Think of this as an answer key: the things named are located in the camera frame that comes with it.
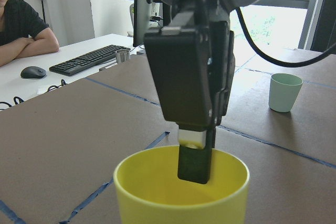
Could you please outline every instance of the man's arm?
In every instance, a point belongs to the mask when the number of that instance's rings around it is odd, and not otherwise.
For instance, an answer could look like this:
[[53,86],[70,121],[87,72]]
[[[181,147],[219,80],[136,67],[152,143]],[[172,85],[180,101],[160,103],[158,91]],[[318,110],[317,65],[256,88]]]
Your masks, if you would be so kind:
[[18,38],[0,46],[0,67],[14,60],[28,45],[35,42],[32,38]]
[[48,54],[50,52],[58,52],[59,45],[57,38],[50,28],[42,30],[35,38],[34,42],[27,45],[16,57],[25,58],[35,55]]

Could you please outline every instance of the mint green cup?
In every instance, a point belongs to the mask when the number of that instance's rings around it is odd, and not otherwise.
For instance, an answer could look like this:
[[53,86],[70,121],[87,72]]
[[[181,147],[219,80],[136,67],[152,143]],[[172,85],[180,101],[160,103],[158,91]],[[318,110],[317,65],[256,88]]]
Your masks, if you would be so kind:
[[277,112],[289,112],[300,92],[303,80],[288,73],[271,76],[268,105]]

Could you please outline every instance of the black keyboard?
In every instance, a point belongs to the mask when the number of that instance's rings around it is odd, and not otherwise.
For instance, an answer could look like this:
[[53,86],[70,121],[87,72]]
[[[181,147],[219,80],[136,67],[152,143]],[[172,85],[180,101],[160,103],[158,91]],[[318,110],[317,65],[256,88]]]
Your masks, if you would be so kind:
[[64,74],[65,76],[73,76],[74,74],[77,74],[88,68],[92,68],[95,65],[115,58],[115,51],[119,49],[130,50],[130,48],[122,46],[109,45],[103,48],[99,48],[95,51],[88,52],[87,54],[78,56],[71,60],[67,60],[60,64],[54,65],[50,67],[49,70],[51,72]]

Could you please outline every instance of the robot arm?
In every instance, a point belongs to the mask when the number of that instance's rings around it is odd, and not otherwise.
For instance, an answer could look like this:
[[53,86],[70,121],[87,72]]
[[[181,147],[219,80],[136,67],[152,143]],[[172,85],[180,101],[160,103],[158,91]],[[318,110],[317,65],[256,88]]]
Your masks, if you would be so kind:
[[179,126],[178,177],[206,184],[235,69],[229,13],[256,0],[162,1],[173,19],[147,32],[146,53],[163,115]]

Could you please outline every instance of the cup rim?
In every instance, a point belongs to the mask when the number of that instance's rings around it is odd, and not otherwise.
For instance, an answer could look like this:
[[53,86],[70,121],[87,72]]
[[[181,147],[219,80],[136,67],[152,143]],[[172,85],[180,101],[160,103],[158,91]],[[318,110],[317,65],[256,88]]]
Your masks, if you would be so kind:
[[163,203],[156,203],[156,202],[152,202],[152,201],[149,201],[149,200],[145,200],[145,199],[141,199],[133,194],[131,194],[130,192],[128,192],[127,190],[125,190],[119,183],[118,179],[117,179],[117,172],[119,170],[119,168],[121,167],[121,165],[129,158],[131,158],[132,156],[134,155],[137,155],[139,153],[142,153],[142,152],[148,152],[148,151],[152,151],[156,148],[176,148],[178,147],[178,145],[167,145],[167,146],[160,146],[160,147],[154,147],[154,148],[150,148],[150,149],[145,149],[145,150],[142,150],[142,151],[139,151],[139,152],[136,152],[126,158],[124,158],[115,168],[114,172],[113,172],[113,182],[115,184],[116,187],[118,187],[124,194],[128,195],[130,198],[132,198],[133,200],[135,201],[138,201],[140,203],[143,203],[143,204],[146,204],[146,205],[152,205],[153,207],[158,207],[158,208],[168,208],[168,209],[195,209],[195,208],[203,208],[203,207],[211,207],[212,205],[215,205],[217,204],[218,202],[224,202],[224,201],[229,201],[231,198],[233,198],[235,195],[239,194],[242,190],[244,190],[249,182],[250,182],[250,171],[247,167],[247,165],[238,157],[236,157],[235,155],[232,155],[228,152],[224,152],[222,150],[218,150],[218,149],[215,149],[213,148],[212,150],[213,151],[218,151],[218,152],[223,152],[225,154],[228,154],[230,155],[231,157],[237,159],[238,161],[240,161],[240,163],[243,164],[243,166],[245,167],[246,169],[246,179],[245,179],[245,182],[239,187],[238,190],[234,191],[232,194],[224,197],[224,198],[221,198],[221,199],[218,199],[218,200],[214,200],[214,201],[211,201],[211,202],[206,202],[206,203],[201,203],[201,204],[192,204],[192,205],[173,205],[173,204],[163,204]]
[[[288,84],[288,83],[276,80],[275,77],[278,77],[278,76],[290,76],[292,78],[295,78],[295,80],[297,81],[297,84]],[[271,75],[271,80],[276,83],[287,85],[287,86],[300,86],[303,84],[303,80],[300,77],[295,76],[294,74],[290,74],[290,73],[274,73]]]
[[127,50],[127,49],[118,49],[118,50],[116,50],[116,53],[120,53],[120,54],[127,54],[128,52],[130,52],[130,51]]

